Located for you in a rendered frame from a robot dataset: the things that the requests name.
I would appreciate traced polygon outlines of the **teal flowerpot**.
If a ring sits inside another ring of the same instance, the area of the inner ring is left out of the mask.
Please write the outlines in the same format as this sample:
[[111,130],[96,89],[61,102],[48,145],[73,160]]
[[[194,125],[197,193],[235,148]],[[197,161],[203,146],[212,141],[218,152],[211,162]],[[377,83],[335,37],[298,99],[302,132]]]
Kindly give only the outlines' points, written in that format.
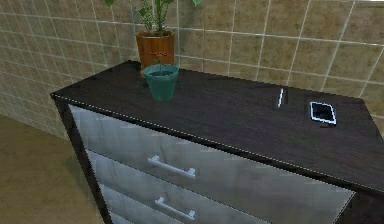
[[175,91],[179,68],[171,64],[155,64],[142,70],[152,97],[158,101],[169,101]]

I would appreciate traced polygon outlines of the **dark chest of drawers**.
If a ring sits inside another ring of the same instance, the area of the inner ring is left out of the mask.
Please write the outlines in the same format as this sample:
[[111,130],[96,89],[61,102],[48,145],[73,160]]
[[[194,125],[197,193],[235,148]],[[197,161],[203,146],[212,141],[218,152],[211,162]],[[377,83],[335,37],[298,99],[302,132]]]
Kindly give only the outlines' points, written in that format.
[[384,139],[360,99],[181,70],[160,102],[131,61],[52,97],[104,224],[384,224]]

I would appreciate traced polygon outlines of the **brown potted house plant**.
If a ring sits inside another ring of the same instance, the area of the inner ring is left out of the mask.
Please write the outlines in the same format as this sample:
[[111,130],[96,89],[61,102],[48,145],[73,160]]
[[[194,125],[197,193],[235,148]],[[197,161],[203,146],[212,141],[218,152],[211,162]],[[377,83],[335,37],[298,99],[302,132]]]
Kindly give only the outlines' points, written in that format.
[[175,33],[166,27],[169,6],[175,0],[140,0],[136,9],[144,31],[136,33],[136,43],[140,59],[140,73],[156,64],[173,64],[175,56]]

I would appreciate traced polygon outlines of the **white-edged black phone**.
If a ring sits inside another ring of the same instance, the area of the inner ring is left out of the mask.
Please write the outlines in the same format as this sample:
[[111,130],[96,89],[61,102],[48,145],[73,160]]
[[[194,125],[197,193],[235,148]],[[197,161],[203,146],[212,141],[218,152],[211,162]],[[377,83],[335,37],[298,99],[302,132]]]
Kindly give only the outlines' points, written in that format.
[[336,125],[336,114],[332,105],[322,102],[310,102],[310,117],[313,121]]

